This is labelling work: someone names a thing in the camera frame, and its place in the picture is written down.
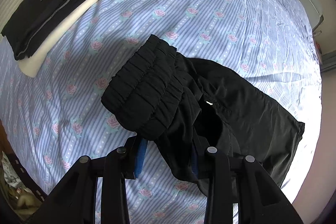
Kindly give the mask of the blue floral bed sheet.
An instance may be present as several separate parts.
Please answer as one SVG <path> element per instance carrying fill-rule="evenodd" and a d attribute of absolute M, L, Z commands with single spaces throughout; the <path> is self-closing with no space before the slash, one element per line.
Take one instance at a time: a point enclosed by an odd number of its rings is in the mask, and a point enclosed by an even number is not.
<path fill-rule="evenodd" d="M 228 156 L 198 141 L 207 194 L 175 178 L 149 140 L 139 177 L 123 177 L 124 145 L 137 134 L 101 98 L 151 35 L 187 58 L 232 69 L 304 123 L 281 185 L 252 155 Z M 1 122 L 25 181 L 17 190 L 1 185 L 2 222 L 26 211 L 24 223 L 303 223 L 294 200 L 317 146 L 322 81 L 299 0 L 98 0 L 34 78 L 1 37 Z"/>

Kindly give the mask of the white folded cloth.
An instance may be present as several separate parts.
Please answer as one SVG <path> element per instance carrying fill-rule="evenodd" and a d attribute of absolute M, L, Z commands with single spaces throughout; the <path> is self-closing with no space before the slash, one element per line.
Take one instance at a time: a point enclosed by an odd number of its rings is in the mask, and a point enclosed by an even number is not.
<path fill-rule="evenodd" d="M 70 29 L 91 6 L 98 0 L 86 0 L 74 9 L 58 26 L 46 37 L 40 47 L 31 57 L 17 61 L 21 72 L 31 78 L 37 76 L 39 69 L 46 59 L 47 53 L 54 47 L 58 40 Z"/>

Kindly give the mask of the stack of folded black clothes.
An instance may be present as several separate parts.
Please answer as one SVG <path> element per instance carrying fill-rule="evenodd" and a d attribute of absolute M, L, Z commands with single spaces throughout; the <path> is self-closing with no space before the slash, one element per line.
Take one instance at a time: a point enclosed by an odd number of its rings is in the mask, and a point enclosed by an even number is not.
<path fill-rule="evenodd" d="M 47 36 L 86 0 L 23 0 L 1 34 L 16 61 L 31 57 Z"/>

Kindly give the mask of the black pants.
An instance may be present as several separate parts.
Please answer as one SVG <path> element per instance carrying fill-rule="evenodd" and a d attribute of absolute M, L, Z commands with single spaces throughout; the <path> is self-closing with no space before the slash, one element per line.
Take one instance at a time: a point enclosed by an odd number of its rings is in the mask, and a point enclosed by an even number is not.
<path fill-rule="evenodd" d="M 209 181 L 191 168 L 195 141 L 252 155 L 281 185 L 305 130 L 232 69 L 187 58 L 154 35 L 112 77 L 101 102 L 124 129 L 156 144 L 175 178 L 203 194 Z"/>

